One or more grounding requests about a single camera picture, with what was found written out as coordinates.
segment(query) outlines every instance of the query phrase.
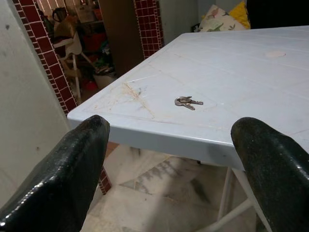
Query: tiled floor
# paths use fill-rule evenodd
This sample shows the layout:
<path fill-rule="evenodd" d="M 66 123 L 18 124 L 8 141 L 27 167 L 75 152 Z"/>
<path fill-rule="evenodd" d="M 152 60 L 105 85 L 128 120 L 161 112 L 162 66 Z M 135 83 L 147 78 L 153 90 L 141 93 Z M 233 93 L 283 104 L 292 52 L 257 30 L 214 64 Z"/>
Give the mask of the tiled floor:
<path fill-rule="evenodd" d="M 193 232 L 216 220 L 226 168 L 124 145 L 104 166 L 112 189 L 88 212 L 83 232 Z M 245 199 L 234 178 L 227 208 Z M 251 208 L 219 232 L 254 232 L 255 227 Z"/>

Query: table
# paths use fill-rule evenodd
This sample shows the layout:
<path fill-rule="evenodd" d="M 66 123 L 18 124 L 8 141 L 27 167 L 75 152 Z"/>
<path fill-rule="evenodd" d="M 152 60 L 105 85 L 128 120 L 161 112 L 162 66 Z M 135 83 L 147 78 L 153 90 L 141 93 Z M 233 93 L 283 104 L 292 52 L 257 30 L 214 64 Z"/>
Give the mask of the table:
<path fill-rule="evenodd" d="M 195 111 L 174 105 L 193 96 Z M 258 118 L 309 151 L 309 27 L 183 34 L 68 114 L 110 140 L 243 170 L 230 137 Z"/>

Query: yellow pillow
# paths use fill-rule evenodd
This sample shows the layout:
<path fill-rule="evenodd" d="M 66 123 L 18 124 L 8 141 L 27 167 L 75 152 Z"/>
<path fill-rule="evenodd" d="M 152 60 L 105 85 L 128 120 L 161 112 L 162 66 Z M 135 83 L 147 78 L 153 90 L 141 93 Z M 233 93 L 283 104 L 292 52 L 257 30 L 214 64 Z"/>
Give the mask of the yellow pillow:
<path fill-rule="evenodd" d="M 245 1 L 242 1 L 240 4 L 234 7 L 234 9 L 229 12 L 229 15 L 240 22 L 246 29 L 250 29 Z"/>

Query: floor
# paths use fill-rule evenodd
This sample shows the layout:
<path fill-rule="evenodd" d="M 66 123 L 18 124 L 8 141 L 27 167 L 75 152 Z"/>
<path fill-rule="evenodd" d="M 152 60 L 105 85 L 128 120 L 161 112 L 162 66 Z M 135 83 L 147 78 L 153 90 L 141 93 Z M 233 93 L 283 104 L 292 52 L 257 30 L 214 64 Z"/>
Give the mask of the floor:
<path fill-rule="evenodd" d="M 83 232 L 193 232 L 216 221 L 226 168 L 110 147 L 104 166 L 112 189 L 95 197 Z M 229 196 L 227 211 L 246 199 L 235 178 Z M 219 232 L 255 232 L 257 221 L 250 208 Z"/>

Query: table top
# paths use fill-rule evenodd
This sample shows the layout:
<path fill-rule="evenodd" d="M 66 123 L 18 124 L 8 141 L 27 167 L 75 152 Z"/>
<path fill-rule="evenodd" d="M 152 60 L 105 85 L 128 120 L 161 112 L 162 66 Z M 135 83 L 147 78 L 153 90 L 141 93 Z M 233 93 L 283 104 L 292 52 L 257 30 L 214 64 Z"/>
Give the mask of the table top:
<path fill-rule="evenodd" d="M 204 105 L 178 107 L 179 96 Z M 309 27 L 183 34 L 68 115 L 110 140 L 243 169 L 230 137 L 251 116 L 309 151 Z"/>

